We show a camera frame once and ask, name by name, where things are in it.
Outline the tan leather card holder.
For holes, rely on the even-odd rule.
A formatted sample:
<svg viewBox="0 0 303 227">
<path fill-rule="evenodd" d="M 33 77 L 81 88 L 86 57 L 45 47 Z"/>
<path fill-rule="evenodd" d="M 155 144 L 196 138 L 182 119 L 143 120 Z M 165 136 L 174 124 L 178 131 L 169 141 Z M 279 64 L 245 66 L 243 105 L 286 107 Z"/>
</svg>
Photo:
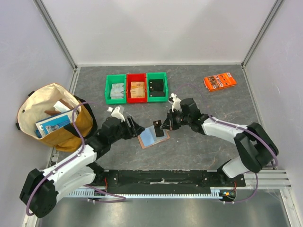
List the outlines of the tan leather card holder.
<svg viewBox="0 0 303 227">
<path fill-rule="evenodd" d="M 138 136 L 139 143 L 142 149 L 148 148 L 160 142 L 166 141 L 170 138 L 167 131 L 164 131 L 164 136 L 156 137 L 154 126 L 145 128 L 145 130 Z"/>
</svg>

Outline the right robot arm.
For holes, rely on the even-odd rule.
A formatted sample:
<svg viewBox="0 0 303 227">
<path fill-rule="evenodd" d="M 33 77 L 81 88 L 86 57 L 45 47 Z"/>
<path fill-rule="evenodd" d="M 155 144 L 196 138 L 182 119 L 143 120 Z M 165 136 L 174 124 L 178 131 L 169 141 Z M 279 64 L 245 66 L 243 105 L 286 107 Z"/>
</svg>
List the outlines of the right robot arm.
<svg viewBox="0 0 303 227">
<path fill-rule="evenodd" d="M 259 123 L 241 125 L 219 120 L 201 113 L 192 98 L 180 100 L 175 94 L 171 94 L 169 102 L 172 107 L 161 125 L 162 129 L 175 131 L 187 125 L 194 132 L 214 136 L 236 146 L 238 156 L 218 169 L 220 185 L 228 186 L 235 177 L 246 172 L 258 173 L 271 161 L 277 163 L 278 148 Z"/>
</svg>

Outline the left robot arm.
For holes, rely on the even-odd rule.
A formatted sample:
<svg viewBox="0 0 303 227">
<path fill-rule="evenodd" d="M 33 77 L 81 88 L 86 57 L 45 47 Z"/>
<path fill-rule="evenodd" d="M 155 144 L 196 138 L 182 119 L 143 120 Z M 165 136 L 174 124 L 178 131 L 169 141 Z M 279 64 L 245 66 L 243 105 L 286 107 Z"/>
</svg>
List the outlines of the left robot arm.
<svg viewBox="0 0 303 227">
<path fill-rule="evenodd" d="M 124 122 L 116 117 L 108 117 L 100 129 L 63 161 L 44 170 L 35 168 L 30 171 L 19 196 L 26 205 L 26 214 L 42 218 L 65 195 L 77 188 L 90 183 L 101 185 L 104 180 L 103 168 L 96 160 L 105 155 L 113 143 L 136 138 L 143 131 L 144 127 L 131 116 Z"/>
</svg>

